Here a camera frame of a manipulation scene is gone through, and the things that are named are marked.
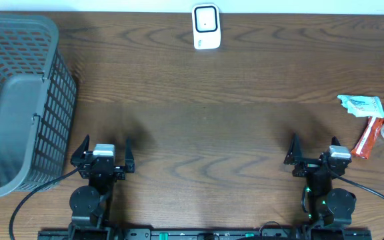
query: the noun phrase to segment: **perforated basket side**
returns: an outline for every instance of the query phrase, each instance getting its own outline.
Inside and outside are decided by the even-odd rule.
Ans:
[[[18,188],[20,191],[30,191],[62,174],[77,86],[58,51],[55,53],[48,80],[51,82],[37,134],[31,170]]]

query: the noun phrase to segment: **wire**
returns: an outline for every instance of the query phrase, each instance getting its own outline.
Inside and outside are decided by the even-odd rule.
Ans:
[[[71,176],[72,174],[78,172],[79,167],[76,168],[75,170],[73,170],[73,171],[70,172],[70,173],[67,173],[67,174],[65,174],[65,175],[63,175],[63,176],[61,176],[61,177],[58,177],[58,178],[56,178],[56,179],[54,179],[54,180],[51,180],[51,181],[49,181],[49,182],[46,182],[46,183],[42,184],[41,186],[37,187],[37,188],[34,189],[32,192],[30,192],[30,193],[29,193],[29,194],[28,194],[28,195],[27,195],[27,196],[26,196],[26,197],[25,197],[25,198],[18,204],[18,206],[17,206],[16,209],[14,210],[14,212],[13,212],[13,214],[12,214],[12,216],[11,216],[11,219],[10,219],[9,234],[10,234],[10,239],[11,239],[11,240],[15,240],[15,238],[14,238],[14,231],[13,231],[14,218],[16,218],[16,215],[17,215],[17,213],[19,212],[21,206],[23,206],[23,204],[25,204],[26,201],[27,201],[30,197],[32,197],[32,195],[34,195],[36,192],[38,192],[38,191],[40,191],[40,190],[42,190],[42,189],[44,189],[44,188],[46,188],[46,187],[48,187],[48,186],[50,186],[50,185],[56,183],[56,182],[58,182],[58,181],[64,180],[65,178],[67,178],[67,177]]]
[[[277,225],[281,228],[281,230],[282,230],[285,234],[287,234],[287,237],[288,237],[288,233],[286,232],[286,230],[283,228],[283,226],[281,226],[281,224],[277,223],[276,221],[268,221],[268,222],[266,222],[265,224],[263,224],[263,225],[260,227],[260,229],[259,229],[259,236],[262,236],[262,234],[263,234],[262,230],[264,230],[265,226],[268,225],[268,224],[270,224],[270,223],[277,224]]]
[[[328,170],[329,170],[329,172],[330,172],[330,174],[331,174],[332,176],[334,176],[334,177],[336,177],[336,178],[338,178],[338,179],[340,179],[340,180],[342,180],[342,181],[344,181],[344,182],[346,182],[346,183],[349,183],[349,184],[351,184],[351,185],[354,185],[354,186],[356,186],[356,187],[359,187],[359,188],[361,188],[361,189],[364,189],[364,190],[366,190],[366,191],[368,191],[368,192],[370,192],[370,193],[372,193],[372,194],[374,194],[374,195],[376,195],[376,196],[379,196],[380,198],[382,198],[382,199],[384,200],[384,195],[383,195],[383,194],[381,194],[381,193],[379,193],[379,192],[376,192],[376,191],[374,191],[374,190],[372,190],[371,188],[368,188],[368,187],[366,187],[366,186],[362,186],[361,184],[358,184],[358,183],[356,183],[356,182],[354,182],[354,181],[351,181],[351,180],[348,180],[348,179],[346,179],[346,178],[340,177],[337,173],[335,173],[333,170],[330,169],[330,167],[329,167],[329,165],[328,165],[328,162],[325,162],[325,166],[328,168]]]

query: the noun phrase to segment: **wood grain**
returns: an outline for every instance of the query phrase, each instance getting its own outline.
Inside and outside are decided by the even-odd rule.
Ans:
[[[384,16],[222,15],[222,44],[196,51],[190,14],[40,13],[59,26],[59,49],[79,79],[69,155],[133,140],[137,172],[118,182],[111,220],[122,226],[259,227],[307,220],[304,179],[282,164],[292,133],[310,157],[332,136],[352,148],[366,120],[338,94],[376,95],[384,104]],[[67,163],[66,171],[72,170]],[[384,194],[384,141],[354,159],[347,178]],[[20,210],[18,239],[70,223],[74,175]],[[384,201],[357,196],[353,227],[384,236]],[[0,239],[25,193],[0,198]]]

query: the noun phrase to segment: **red plastic wrapper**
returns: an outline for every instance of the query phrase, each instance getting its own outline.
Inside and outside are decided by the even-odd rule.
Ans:
[[[374,143],[377,140],[377,137],[380,134],[380,129],[383,124],[384,119],[369,117],[368,125],[365,128],[365,131],[358,141],[354,149],[352,149],[351,154],[357,157],[368,159],[370,157],[371,150],[373,149]]]

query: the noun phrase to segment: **black square outline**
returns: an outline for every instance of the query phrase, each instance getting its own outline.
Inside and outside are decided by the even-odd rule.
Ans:
[[[216,21],[216,28],[214,28],[214,30],[208,30],[208,31],[200,31],[198,30],[198,24],[197,24],[197,9],[200,9],[200,8],[212,8],[214,9],[214,17],[215,17],[215,21]],[[217,25],[217,10],[214,6],[202,6],[202,7],[197,7],[195,8],[195,10],[193,11],[194,14],[195,14],[195,29],[197,30],[198,33],[211,33],[211,32],[215,32],[217,30],[217,28],[219,27]]]

